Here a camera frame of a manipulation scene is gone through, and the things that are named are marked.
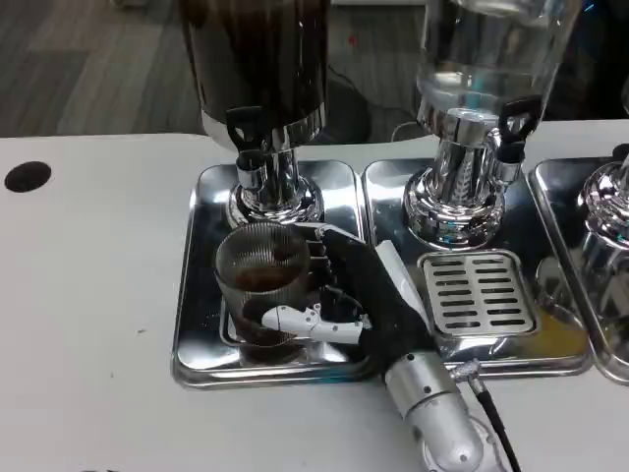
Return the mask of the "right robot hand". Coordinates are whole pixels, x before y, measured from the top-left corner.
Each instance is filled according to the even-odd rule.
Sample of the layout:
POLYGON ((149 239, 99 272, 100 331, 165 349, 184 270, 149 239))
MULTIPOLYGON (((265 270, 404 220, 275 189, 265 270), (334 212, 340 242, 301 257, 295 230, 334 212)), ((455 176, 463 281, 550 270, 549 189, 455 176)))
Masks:
POLYGON ((421 360, 432 374, 447 374, 422 315, 404 300, 374 247, 328 223, 292 227, 323 246, 332 275, 349 290, 369 321, 324 322, 315 309, 299 311, 284 304, 265 311, 263 326, 314 340, 357 344, 381 375, 398 362, 421 360))

